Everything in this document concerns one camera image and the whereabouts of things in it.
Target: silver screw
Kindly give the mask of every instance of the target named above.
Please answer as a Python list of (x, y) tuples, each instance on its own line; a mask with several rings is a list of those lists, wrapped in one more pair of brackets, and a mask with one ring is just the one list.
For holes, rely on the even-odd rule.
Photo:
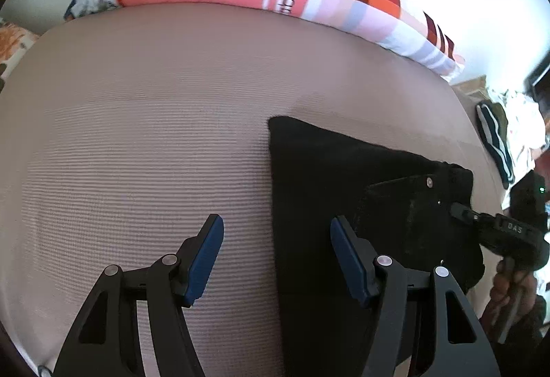
[(115, 274), (117, 274), (118, 272), (118, 266), (117, 265), (109, 265), (108, 267), (105, 268), (105, 270), (103, 270), (104, 273), (108, 276), (113, 276)]
[(178, 257), (175, 254), (167, 254), (162, 258), (164, 265), (174, 265), (178, 261)]
[(383, 265), (384, 267), (390, 266), (392, 264), (392, 258), (386, 255), (378, 256), (376, 258), (376, 262), (378, 262), (380, 265)]
[(447, 270), (445, 267), (436, 267), (436, 275), (441, 276), (442, 278), (446, 278), (449, 276), (449, 270)]

